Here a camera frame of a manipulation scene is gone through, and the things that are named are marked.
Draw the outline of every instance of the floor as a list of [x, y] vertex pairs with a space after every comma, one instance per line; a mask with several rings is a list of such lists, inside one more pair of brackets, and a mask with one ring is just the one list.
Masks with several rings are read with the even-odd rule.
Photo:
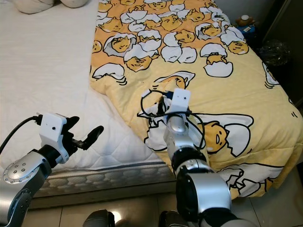
[[[131, 227], [156, 227], [159, 214], [176, 209], [174, 194], [158, 194], [76, 206], [30, 210], [22, 227], [81, 227], [88, 215], [99, 209], [114, 211], [127, 219]], [[284, 184], [260, 198], [238, 198], [233, 213], [258, 227], [303, 227], [303, 187], [297, 170]]]

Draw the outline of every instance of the yellow blanket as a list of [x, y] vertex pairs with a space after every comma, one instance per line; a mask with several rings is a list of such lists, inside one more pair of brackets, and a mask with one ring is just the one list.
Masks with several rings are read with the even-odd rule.
[[[232, 198], [278, 187], [303, 149], [303, 120], [266, 65], [211, 0], [101, 0], [90, 85], [106, 94], [145, 144], [170, 165], [165, 123], [142, 113], [147, 90], [191, 91], [205, 124], [204, 153]], [[157, 112], [159, 93], [144, 99]], [[188, 118], [195, 144], [199, 121]]]

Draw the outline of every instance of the mattress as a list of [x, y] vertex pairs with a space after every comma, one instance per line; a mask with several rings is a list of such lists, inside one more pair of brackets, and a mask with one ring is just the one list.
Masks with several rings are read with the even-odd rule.
[[[79, 149], [67, 163], [56, 166], [40, 196], [117, 187], [114, 176], [130, 173], [140, 177], [130, 175], [123, 181], [125, 185], [173, 179], [164, 162], [124, 123], [109, 99], [89, 87], [91, 28], [97, 5], [91, 1], [71, 9], [59, 4], [33, 15], [20, 13], [11, 2], [0, 7], [0, 141], [36, 112], [80, 117], [71, 130], [78, 140], [98, 125], [105, 128], [91, 148]], [[40, 148], [39, 127], [30, 122], [3, 150], [0, 172], [33, 148]], [[143, 180], [145, 173], [152, 177]], [[90, 179], [101, 179], [100, 175], [107, 183], [91, 187], [94, 181]]]

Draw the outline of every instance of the bed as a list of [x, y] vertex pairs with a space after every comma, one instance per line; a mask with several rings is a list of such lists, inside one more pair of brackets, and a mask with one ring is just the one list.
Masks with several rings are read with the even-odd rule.
[[[79, 116], [72, 129], [77, 139], [85, 138], [97, 125], [105, 128], [89, 150], [79, 150], [69, 162], [56, 167], [36, 197], [174, 180], [109, 99], [89, 87], [97, 7], [96, 1], [78, 9], [60, 4], [33, 15], [18, 12], [10, 2], [0, 7], [1, 21], [5, 21], [0, 28], [0, 140], [36, 112]], [[27, 123], [2, 152], [1, 172], [39, 147], [39, 127]]]
[[[37, 196], [172, 181], [161, 136], [165, 124], [144, 116], [140, 107], [142, 95], [154, 88], [191, 90], [190, 109], [208, 127], [224, 129], [225, 143], [218, 147], [209, 145], [212, 135], [205, 131], [202, 152], [233, 198], [261, 196], [278, 187], [302, 152], [298, 110], [210, 0], [101, 0], [78, 9], [57, 5], [34, 15], [21, 14], [8, 2], [0, 17], [6, 21], [0, 34], [1, 140], [36, 112], [79, 116], [72, 131], [78, 139], [98, 125], [105, 127], [91, 149], [54, 169]], [[173, 22], [195, 26], [187, 31]], [[231, 33], [238, 45], [229, 49]], [[126, 45], [115, 47], [121, 41]], [[159, 98], [149, 96], [146, 110], [152, 113]], [[200, 127], [195, 118], [187, 120]], [[16, 133], [1, 155], [2, 170], [39, 147], [38, 130], [28, 124]], [[191, 132], [198, 142], [201, 135]]]

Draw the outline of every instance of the black wire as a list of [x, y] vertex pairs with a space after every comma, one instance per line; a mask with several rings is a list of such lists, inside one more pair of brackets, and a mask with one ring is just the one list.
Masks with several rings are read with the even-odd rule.
[[0, 147], [0, 154], [2, 153], [5, 145], [8, 143], [9, 139], [14, 135], [14, 133], [19, 129], [21, 128], [24, 124], [26, 124], [27, 122], [31, 121], [31, 120], [37, 120], [38, 117], [37, 116], [32, 116], [32, 117], [29, 117], [27, 119], [25, 119], [23, 122], [21, 122], [19, 125], [17, 125], [11, 132], [10, 134], [7, 136], [7, 138], [4, 140], [4, 142], [1, 144], [1, 147]]
[[[151, 94], [152, 92], [158, 92], [158, 93], [161, 93], [162, 95], [165, 95], [164, 92], [161, 92], [161, 91], [158, 91], [158, 90], [150, 90], [150, 93]], [[202, 131], [203, 133], [200, 131], [200, 129], [197, 127], [199, 133], [202, 135], [202, 138], [201, 138], [201, 141], [200, 141], [200, 145], [198, 147], [198, 150], [200, 151], [202, 149], [202, 145], [203, 145], [203, 141], [204, 141], [204, 133], [205, 133], [205, 126], [204, 126], [204, 123], [202, 121], [202, 119], [198, 116], [198, 114], [200, 113], [192, 113], [191, 111], [177, 111], [177, 112], [171, 112], [171, 113], [163, 113], [163, 114], [153, 114], [153, 113], [147, 113], [144, 108], [143, 108], [143, 99], [146, 98], [149, 94], [147, 94], [146, 96], [144, 97], [141, 97], [141, 101], [140, 101], [140, 105], [141, 105], [141, 110], [142, 112], [148, 116], [148, 117], [164, 117], [164, 116], [167, 116], [167, 115], [171, 115], [171, 114], [189, 114], [189, 115], [192, 115], [194, 117], [196, 117], [200, 123], [201, 123], [201, 126], [202, 126]]]

